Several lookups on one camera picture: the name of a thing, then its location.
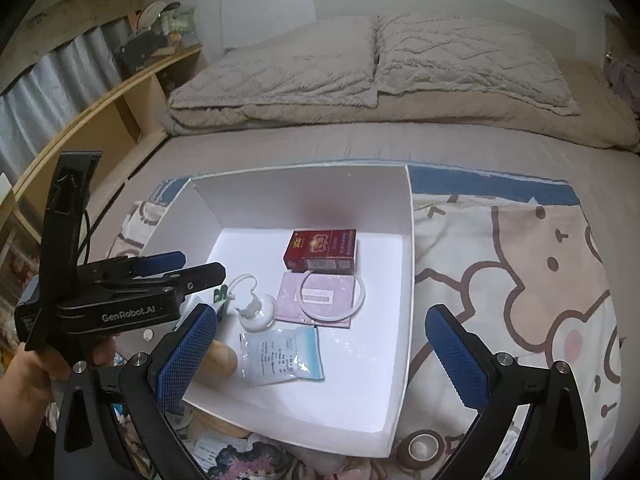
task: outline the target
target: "wooden item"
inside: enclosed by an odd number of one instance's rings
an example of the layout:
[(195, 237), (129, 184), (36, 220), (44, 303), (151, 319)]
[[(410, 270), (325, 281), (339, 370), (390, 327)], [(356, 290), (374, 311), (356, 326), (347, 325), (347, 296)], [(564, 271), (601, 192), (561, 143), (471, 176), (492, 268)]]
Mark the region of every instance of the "wooden item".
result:
[(136, 168), (167, 138), (157, 120), (167, 102), (158, 73), (171, 68), (183, 84), (200, 67), (201, 45), (159, 60), (89, 105), (38, 154), (14, 186), (18, 220), (40, 241), (47, 193), (58, 155), (66, 150), (101, 150), (91, 184), (92, 224)]
[(191, 413), (193, 413), (193, 422), (189, 427), (189, 436), (193, 440), (201, 437), (206, 430), (213, 430), (217, 433), (234, 436), (236, 438), (247, 438), (251, 435), (251, 431), (235, 426), (210, 413), (203, 412), (194, 406), (191, 407), (191, 410)]
[(238, 355), (231, 346), (214, 340), (200, 363), (200, 368), (205, 373), (228, 379), (238, 368)]

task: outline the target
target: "cartoon print bedding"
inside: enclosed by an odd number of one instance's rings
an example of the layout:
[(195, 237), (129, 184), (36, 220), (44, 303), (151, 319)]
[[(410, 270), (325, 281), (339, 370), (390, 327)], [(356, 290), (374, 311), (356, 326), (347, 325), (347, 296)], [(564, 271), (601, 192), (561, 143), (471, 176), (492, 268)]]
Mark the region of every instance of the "cartoon print bedding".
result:
[[(474, 420), (476, 412), (462, 405), (424, 334), (426, 311), (438, 303), (492, 352), (508, 352), (529, 366), (546, 368), (556, 360), (572, 366), (587, 421), (591, 478), (603, 478), (620, 404), (621, 342), (605, 269), (573, 189), (565, 182), (434, 166), (411, 166), (410, 175), (415, 330), (396, 437), (399, 442), (422, 431), (436, 439), (438, 450), (421, 472), (403, 472), (394, 460), (371, 460), (368, 468), (359, 461), (338, 480), (369, 480), (373, 470), (376, 480), (430, 480)], [(138, 253), (180, 187), (163, 182), (148, 203), (138, 203), (110, 255)], [(486, 478), (503, 470), (526, 411), (521, 406), (516, 412)], [(303, 477), (316, 478), (305, 471)]]

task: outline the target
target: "pillow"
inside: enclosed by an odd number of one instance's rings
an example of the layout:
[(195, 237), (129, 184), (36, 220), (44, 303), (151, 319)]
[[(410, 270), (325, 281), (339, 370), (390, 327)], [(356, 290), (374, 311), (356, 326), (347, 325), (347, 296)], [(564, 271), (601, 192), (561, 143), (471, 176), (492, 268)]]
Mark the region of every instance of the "pillow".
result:
[(175, 89), (169, 106), (375, 107), (375, 21), (369, 16), (321, 20), (233, 50)]
[(378, 18), (378, 90), (496, 92), (562, 116), (580, 113), (556, 60), (530, 34), (479, 18)]

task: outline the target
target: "blue stripe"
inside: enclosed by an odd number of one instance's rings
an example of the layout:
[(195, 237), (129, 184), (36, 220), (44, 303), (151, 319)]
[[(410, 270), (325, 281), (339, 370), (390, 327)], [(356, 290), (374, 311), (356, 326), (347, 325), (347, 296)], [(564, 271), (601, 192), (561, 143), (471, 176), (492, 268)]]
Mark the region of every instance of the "blue stripe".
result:
[(517, 202), (535, 198), (540, 205), (580, 205), (574, 190), (563, 182), (418, 166), (410, 166), (409, 174), (414, 193), (495, 196)]
[[(335, 164), (404, 164), (398, 160), (331, 160)], [(539, 177), (465, 170), (433, 164), (410, 164), (409, 175), (414, 193), (438, 195), (495, 196), (516, 202), (529, 202), (532, 198), (540, 205), (580, 205), (578, 197), (568, 183)], [(180, 191), (188, 176), (165, 180), (156, 188), (151, 201), (169, 205)]]

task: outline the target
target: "gray pillow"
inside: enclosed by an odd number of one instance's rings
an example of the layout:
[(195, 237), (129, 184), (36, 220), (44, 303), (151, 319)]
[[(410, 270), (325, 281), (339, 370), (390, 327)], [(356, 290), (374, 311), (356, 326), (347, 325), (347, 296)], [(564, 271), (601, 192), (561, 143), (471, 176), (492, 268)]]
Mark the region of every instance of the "gray pillow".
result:
[(380, 16), (378, 90), (496, 92), (562, 116), (580, 114), (552, 54), (524, 30), (478, 18)]

